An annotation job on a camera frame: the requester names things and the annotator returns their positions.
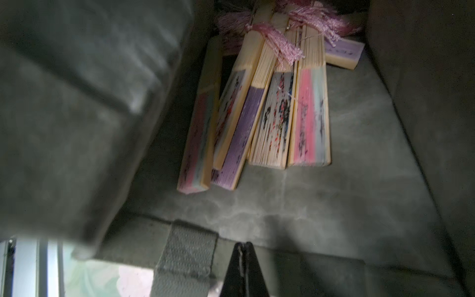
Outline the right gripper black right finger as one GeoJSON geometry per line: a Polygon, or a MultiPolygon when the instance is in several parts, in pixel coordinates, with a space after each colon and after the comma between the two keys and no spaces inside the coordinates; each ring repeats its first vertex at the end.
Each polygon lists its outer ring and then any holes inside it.
{"type": "Polygon", "coordinates": [[[256,250],[251,242],[245,243],[242,248],[242,264],[244,297],[270,297],[256,250]]]}

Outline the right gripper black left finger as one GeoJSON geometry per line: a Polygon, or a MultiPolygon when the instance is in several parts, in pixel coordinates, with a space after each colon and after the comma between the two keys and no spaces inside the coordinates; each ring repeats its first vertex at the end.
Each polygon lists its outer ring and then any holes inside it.
{"type": "Polygon", "coordinates": [[[226,271],[221,297],[245,296],[245,247],[236,243],[226,271]]]}

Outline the olive green canvas tote bag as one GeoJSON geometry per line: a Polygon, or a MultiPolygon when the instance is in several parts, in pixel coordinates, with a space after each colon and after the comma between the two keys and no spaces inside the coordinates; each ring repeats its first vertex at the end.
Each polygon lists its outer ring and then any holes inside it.
{"type": "Polygon", "coordinates": [[[475,294],[475,4],[367,11],[355,71],[328,67],[329,167],[247,167],[176,190],[214,1],[1,2],[1,234],[156,266],[173,220],[274,249],[300,296],[475,294]]]}

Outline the purple folding fan in bag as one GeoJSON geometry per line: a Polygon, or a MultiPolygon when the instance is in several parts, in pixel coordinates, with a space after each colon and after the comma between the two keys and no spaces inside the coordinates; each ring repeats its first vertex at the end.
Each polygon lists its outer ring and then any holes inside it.
{"type": "MultiPolygon", "coordinates": [[[[286,27],[288,24],[288,16],[278,12],[274,13],[260,9],[256,13],[255,21],[251,25],[250,30],[254,30],[252,27],[258,24],[286,27]]],[[[230,191],[236,189],[247,153],[251,146],[257,109],[257,95],[252,91],[250,85],[223,167],[221,170],[213,169],[212,171],[212,184],[230,191]]]]}

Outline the pink striped fan in bag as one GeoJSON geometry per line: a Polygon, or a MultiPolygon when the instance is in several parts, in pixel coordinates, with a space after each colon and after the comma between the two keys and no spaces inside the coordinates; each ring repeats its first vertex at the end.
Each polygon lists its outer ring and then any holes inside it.
{"type": "Polygon", "coordinates": [[[177,185],[183,194],[203,192],[210,187],[222,62],[222,38],[217,35],[207,44],[200,73],[177,185]]]}

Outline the white red-flecked fan in bag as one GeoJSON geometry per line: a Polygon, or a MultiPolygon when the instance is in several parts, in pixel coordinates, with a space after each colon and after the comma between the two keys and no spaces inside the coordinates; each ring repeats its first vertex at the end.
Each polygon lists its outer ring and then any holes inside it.
{"type": "Polygon", "coordinates": [[[263,35],[265,44],[251,82],[258,109],[247,159],[251,165],[283,170],[289,149],[294,67],[302,51],[295,46],[296,32],[282,32],[285,26],[252,28],[263,35]]]}

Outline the pink teal fan in bag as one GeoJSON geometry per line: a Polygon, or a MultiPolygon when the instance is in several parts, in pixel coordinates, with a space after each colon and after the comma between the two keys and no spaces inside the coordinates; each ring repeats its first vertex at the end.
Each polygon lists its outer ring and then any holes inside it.
{"type": "Polygon", "coordinates": [[[322,30],[304,25],[294,96],[290,166],[324,167],[332,162],[329,98],[322,30]]]}

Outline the purple fan at back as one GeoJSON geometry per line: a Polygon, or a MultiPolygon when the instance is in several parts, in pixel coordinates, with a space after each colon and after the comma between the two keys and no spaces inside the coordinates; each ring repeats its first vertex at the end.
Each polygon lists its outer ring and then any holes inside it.
{"type": "Polygon", "coordinates": [[[328,41],[324,45],[326,63],[349,70],[355,70],[365,47],[362,42],[346,38],[337,41],[334,47],[328,41]]]}

